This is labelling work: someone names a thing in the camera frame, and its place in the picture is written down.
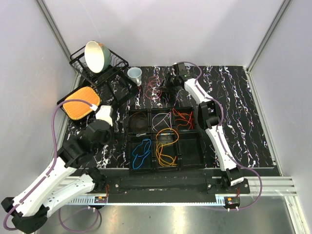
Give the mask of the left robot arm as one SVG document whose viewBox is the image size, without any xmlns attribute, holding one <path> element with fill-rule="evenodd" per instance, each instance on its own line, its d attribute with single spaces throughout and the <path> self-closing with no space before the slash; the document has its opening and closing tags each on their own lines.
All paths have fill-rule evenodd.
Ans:
<svg viewBox="0 0 312 234">
<path fill-rule="evenodd" d="M 57 186 L 80 166 L 91 160 L 97 146 L 113 139 L 112 124 L 94 120 L 77 136 L 65 142 L 42 174 L 21 194 L 6 197 L 1 205 L 7 215 L 6 230 L 31 234 L 69 201 L 84 193 L 108 191 L 106 177 L 96 167 L 89 168 L 74 182 L 57 190 Z"/>
</svg>

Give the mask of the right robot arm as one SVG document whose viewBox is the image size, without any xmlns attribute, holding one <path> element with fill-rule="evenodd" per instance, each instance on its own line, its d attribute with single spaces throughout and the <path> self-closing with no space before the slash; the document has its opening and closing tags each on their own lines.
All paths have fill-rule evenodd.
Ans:
<svg viewBox="0 0 312 234">
<path fill-rule="evenodd" d="M 197 122 L 208 135 L 218 157 L 222 171 L 221 187 L 226 193 L 233 193 L 243 182 L 238 164 L 235 162 L 230 147 L 224 136 L 222 122 L 223 108 L 219 101 L 210 96 L 200 85 L 199 78 L 187 71 L 184 62 L 172 65 L 170 72 L 165 76 L 161 89 L 174 91 L 176 87 L 183 88 L 196 101 Z"/>
</svg>

